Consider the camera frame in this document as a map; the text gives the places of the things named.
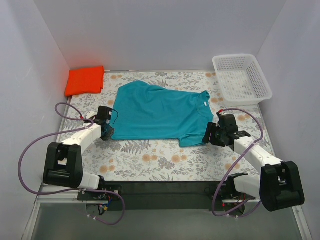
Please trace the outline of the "teal t shirt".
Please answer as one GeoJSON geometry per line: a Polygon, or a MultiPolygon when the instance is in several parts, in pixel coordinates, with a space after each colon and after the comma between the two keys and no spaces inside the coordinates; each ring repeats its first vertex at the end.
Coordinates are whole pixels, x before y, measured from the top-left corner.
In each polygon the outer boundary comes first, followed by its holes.
{"type": "Polygon", "coordinates": [[[166,89],[133,81],[117,91],[110,120],[112,140],[175,140],[181,148],[202,145],[214,115],[210,94],[166,89]]]}

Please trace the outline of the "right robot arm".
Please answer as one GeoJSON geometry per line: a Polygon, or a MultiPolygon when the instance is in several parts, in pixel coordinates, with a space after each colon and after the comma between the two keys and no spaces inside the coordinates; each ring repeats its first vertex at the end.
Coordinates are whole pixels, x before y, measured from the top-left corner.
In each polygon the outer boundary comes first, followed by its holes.
{"type": "Polygon", "coordinates": [[[244,173],[227,173],[215,190],[214,200],[221,187],[225,187],[230,198],[249,195],[260,200],[269,212],[305,203],[298,166],[293,161],[282,161],[269,154],[246,131],[238,131],[235,125],[220,127],[210,122],[202,141],[214,146],[230,147],[241,159],[248,161],[260,176],[255,179],[244,173]]]}

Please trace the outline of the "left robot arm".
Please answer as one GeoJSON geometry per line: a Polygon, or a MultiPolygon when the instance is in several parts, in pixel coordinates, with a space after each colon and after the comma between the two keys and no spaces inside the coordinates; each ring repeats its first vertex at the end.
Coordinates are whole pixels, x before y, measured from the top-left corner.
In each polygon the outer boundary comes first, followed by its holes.
{"type": "Polygon", "coordinates": [[[82,155],[96,140],[107,141],[114,130],[107,123],[84,127],[70,138],[48,146],[43,181],[47,185],[87,189],[95,200],[101,200],[106,196],[106,187],[98,175],[84,172],[82,155]]]}

